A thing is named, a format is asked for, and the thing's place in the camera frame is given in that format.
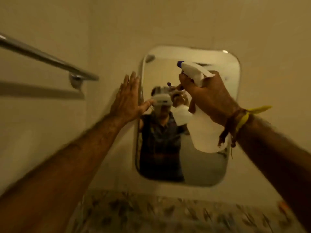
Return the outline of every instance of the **dark shirt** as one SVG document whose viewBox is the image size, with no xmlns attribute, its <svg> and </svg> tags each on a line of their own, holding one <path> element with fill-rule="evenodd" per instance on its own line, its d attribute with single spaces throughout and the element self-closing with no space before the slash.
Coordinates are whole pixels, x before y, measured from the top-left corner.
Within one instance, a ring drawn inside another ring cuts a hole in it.
<svg viewBox="0 0 311 233">
<path fill-rule="evenodd" d="M 140 172 L 155 180 L 182 181 L 179 160 L 180 135 L 186 130 L 177 126 L 172 113 L 162 126 L 154 113 L 142 115 L 142 147 L 140 151 Z"/>
</svg>

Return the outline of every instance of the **yellow ribbon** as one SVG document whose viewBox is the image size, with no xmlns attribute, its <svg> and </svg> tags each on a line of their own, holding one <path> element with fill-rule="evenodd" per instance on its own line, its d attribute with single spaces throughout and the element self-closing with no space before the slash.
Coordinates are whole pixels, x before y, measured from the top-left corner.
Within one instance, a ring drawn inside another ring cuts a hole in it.
<svg viewBox="0 0 311 233">
<path fill-rule="evenodd" d="M 235 128 L 235 134 L 237 134 L 239 129 L 247 122 L 250 114 L 259 114 L 259 113 L 262 113 L 262 112 L 264 112 L 268 109 L 271 109 L 271 108 L 272 108 L 272 106 L 270 106 L 270 105 L 264 105 L 264 106 L 259 107 L 259 108 L 247 110 L 246 114 L 238 122 L 238 125 Z"/>
</svg>

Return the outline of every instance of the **blue nozzle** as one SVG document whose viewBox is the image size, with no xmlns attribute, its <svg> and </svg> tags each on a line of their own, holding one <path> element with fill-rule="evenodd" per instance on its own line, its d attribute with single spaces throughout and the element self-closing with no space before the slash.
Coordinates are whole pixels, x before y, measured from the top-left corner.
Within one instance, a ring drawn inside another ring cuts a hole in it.
<svg viewBox="0 0 311 233">
<path fill-rule="evenodd" d="M 177 62 L 177 66 L 181 68 L 182 62 L 184 62 L 184 61 L 178 61 L 178 62 Z"/>
</svg>

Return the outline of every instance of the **white spray bottle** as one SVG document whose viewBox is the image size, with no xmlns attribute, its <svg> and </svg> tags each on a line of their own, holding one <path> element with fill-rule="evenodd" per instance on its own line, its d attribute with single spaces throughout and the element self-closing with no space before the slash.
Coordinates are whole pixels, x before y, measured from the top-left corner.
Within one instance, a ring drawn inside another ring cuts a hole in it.
<svg viewBox="0 0 311 233">
<path fill-rule="evenodd" d="M 184 74 L 192 78 L 199 87 L 202 86 L 204 76 L 215 76 L 204 67 L 193 62 L 178 61 L 177 66 L 182 69 Z M 224 128 L 213 122 L 197 105 L 195 107 L 196 111 L 187 123 L 194 147 L 204 153 L 215 153 L 226 148 L 227 140 L 221 147 L 218 147 L 219 135 Z"/>
</svg>

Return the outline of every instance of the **man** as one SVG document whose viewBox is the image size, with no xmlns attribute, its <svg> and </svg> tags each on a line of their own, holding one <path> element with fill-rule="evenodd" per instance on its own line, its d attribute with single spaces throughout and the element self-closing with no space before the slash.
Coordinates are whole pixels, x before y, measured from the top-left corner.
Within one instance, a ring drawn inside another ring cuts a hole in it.
<svg viewBox="0 0 311 233">
<path fill-rule="evenodd" d="M 155 87 L 151 96 L 161 91 L 169 92 L 164 87 Z M 186 94 L 172 94 L 173 106 L 188 103 Z M 177 126 L 171 106 L 162 105 L 151 114 L 140 118 L 139 130 L 142 133 L 142 146 L 139 159 L 139 172 L 153 180 L 184 181 L 179 160 L 181 137 L 187 133 L 187 127 Z"/>
<path fill-rule="evenodd" d="M 181 86 L 211 119 L 230 132 L 244 116 L 230 97 L 218 72 L 202 88 L 184 74 Z M 1 232 L 63 232 L 101 161 L 121 128 L 139 118 L 152 104 L 138 105 L 139 79 L 125 76 L 110 113 L 83 136 L 54 154 L 18 181 L 0 198 Z M 237 142 L 311 232 L 311 155 L 251 115 L 237 134 Z"/>
</svg>

